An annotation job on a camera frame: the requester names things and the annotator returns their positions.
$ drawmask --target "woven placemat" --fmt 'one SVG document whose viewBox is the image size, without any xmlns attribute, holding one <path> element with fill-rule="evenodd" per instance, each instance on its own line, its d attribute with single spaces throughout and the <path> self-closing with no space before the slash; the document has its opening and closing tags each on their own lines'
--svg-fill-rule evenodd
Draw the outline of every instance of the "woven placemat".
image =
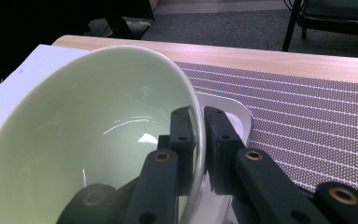
<svg viewBox="0 0 358 224">
<path fill-rule="evenodd" d="M 266 151 L 297 185 L 315 191 L 336 181 L 358 189 L 358 84 L 178 64 L 196 91 L 251 110 L 250 147 Z"/>
</svg>

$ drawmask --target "light green ceramic bowl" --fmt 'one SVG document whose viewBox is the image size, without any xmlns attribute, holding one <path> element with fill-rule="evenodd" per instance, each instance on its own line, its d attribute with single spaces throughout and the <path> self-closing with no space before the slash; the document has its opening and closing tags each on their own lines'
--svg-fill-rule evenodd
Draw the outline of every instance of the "light green ceramic bowl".
<svg viewBox="0 0 358 224">
<path fill-rule="evenodd" d="M 171 112 L 189 105 L 198 156 L 190 196 L 181 199 L 183 219 L 197 203 L 205 151 L 202 112 L 186 75 L 160 53 L 134 46 L 68 63 L 0 129 L 0 223 L 55 223 L 83 187 L 127 184 L 158 136 L 169 134 Z"/>
</svg>

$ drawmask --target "black chair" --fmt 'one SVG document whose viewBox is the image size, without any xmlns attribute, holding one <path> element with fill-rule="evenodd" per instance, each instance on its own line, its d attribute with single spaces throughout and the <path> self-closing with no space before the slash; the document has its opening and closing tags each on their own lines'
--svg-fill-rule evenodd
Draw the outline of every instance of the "black chair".
<svg viewBox="0 0 358 224">
<path fill-rule="evenodd" d="M 358 0 L 295 0 L 287 26 L 283 51 L 288 51 L 296 23 L 307 29 L 358 35 Z"/>
</svg>

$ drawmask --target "gray placemat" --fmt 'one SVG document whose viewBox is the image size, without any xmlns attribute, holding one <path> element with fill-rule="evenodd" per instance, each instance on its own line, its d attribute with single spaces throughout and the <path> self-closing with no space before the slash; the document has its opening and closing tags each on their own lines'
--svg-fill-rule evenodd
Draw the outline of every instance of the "gray placemat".
<svg viewBox="0 0 358 224">
<path fill-rule="evenodd" d="M 252 111 L 250 147 L 266 151 L 297 185 L 314 191 L 336 181 L 358 189 L 358 84 L 178 64 L 196 91 Z"/>
</svg>

